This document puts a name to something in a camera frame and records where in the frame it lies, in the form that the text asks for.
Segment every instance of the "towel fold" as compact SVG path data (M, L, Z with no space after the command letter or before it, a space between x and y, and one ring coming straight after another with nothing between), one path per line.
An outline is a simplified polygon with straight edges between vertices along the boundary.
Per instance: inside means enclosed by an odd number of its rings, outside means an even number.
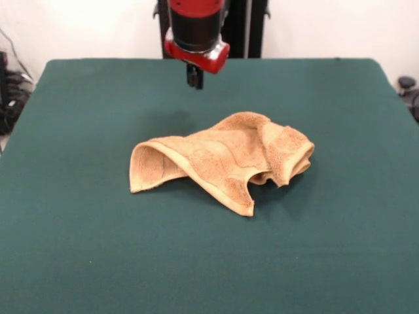
M150 190L190 177L220 203L253 216L248 182L278 187L310 167L314 144L301 132L257 113L236 113L186 137L168 136L138 144L131 155L130 190Z

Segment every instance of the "green tablecloth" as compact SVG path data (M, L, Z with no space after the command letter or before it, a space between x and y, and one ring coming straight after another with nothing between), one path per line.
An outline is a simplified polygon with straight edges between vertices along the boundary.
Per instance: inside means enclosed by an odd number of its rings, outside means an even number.
M50 62L0 159L0 313L419 313L419 129L371 60ZM256 111L316 144L255 216L190 179L131 195L140 141Z

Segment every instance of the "green table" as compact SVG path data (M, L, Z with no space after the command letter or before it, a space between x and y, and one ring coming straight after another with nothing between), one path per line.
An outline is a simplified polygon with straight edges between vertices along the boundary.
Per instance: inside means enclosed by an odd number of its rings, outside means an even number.
M190 179L129 191L140 141L257 111L316 144L255 216ZM419 313L419 129L372 60L50 62L0 159L0 313Z

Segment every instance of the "crumpled towel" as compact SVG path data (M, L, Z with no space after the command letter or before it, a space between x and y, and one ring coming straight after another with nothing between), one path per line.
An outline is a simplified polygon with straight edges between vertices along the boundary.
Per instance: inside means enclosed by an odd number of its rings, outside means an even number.
M131 155L130 190L149 190L190 177L242 216L253 216L247 183L272 179L278 187L310 167L314 144L301 132L261 114L236 113L186 137L168 136L138 144Z

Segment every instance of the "white wall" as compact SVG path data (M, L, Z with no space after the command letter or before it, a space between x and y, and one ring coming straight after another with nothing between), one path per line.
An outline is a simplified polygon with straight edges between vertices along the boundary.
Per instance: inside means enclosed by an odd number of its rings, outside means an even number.
M155 3L0 0L0 26L39 78L52 58L161 58ZM368 57L391 83L402 74L419 79L418 0L270 0L270 9L266 58Z
M419 0L270 0L263 56L374 58L419 80Z

